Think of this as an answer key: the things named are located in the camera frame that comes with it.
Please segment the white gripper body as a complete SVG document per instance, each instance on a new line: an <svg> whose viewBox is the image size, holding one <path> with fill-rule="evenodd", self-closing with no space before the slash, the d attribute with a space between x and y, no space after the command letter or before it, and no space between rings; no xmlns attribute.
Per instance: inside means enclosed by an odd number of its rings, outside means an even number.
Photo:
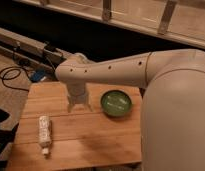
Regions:
<svg viewBox="0 0 205 171"><path fill-rule="evenodd" d="M88 90L85 83L67 84L68 99L71 104L86 104Z"/></svg>

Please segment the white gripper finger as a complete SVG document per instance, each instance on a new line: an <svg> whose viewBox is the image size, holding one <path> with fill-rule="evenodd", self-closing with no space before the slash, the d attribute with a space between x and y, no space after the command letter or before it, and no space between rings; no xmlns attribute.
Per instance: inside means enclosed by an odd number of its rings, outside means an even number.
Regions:
<svg viewBox="0 0 205 171"><path fill-rule="evenodd" d="M88 110L92 111L92 107L88 102L84 103L84 107L87 108Z"/></svg>
<svg viewBox="0 0 205 171"><path fill-rule="evenodd" d="M68 105L67 105L67 111L68 111L68 113L71 113L71 111L72 111L72 109L73 109L73 103L68 103Z"/></svg>

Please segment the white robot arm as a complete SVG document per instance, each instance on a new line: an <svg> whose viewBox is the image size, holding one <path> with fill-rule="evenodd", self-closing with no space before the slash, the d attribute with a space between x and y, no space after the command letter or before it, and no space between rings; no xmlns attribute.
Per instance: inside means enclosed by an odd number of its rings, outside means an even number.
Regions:
<svg viewBox="0 0 205 171"><path fill-rule="evenodd" d="M99 63L75 53L55 74L72 104L87 101L88 83L143 88L143 171L205 171L205 51L155 51Z"/></svg>

